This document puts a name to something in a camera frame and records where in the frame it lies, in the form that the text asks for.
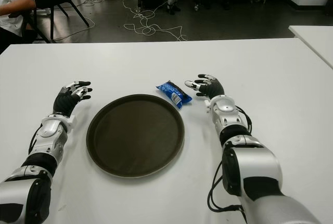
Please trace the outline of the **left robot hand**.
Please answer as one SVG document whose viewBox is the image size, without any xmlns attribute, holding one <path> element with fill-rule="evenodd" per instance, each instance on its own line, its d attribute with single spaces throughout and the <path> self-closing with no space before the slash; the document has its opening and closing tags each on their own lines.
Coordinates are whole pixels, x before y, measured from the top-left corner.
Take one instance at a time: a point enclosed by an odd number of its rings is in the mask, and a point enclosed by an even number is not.
<svg viewBox="0 0 333 224">
<path fill-rule="evenodd" d="M 93 90 L 89 81 L 73 81 L 61 88 L 55 98 L 53 114 L 70 117 L 76 105 L 83 100 L 90 99 Z"/>
</svg>

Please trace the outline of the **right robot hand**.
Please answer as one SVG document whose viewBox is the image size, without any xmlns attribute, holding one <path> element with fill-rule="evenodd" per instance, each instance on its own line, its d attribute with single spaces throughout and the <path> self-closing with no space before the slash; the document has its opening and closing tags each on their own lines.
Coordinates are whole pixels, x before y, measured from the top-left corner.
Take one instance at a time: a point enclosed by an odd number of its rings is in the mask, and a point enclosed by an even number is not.
<svg viewBox="0 0 333 224">
<path fill-rule="evenodd" d="M 216 96 L 224 95 L 224 88 L 219 80 L 209 74 L 199 74 L 198 80 L 185 81 L 185 85 L 195 91 L 199 97 L 212 99 Z"/>
</svg>

